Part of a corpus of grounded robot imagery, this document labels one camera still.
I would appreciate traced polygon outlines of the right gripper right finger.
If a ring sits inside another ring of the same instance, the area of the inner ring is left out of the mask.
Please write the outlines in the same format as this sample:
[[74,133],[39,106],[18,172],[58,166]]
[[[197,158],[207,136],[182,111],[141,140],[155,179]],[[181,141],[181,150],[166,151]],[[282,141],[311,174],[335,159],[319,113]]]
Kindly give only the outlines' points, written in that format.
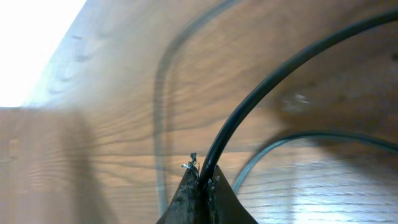
[[211,223],[257,224],[238,200],[219,166],[208,181],[207,195]]

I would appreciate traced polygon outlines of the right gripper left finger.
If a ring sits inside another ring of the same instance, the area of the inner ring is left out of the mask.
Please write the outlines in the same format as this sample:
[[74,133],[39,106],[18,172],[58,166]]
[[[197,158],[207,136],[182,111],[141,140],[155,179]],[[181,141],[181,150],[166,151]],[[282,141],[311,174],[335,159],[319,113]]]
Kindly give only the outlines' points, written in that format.
[[157,224],[199,224],[201,223],[201,198],[198,188],[199,170],[196,167],[197,154],[190,154],[191,161],[183,164],[185,173],[177,187],[171,203],[159,218]]

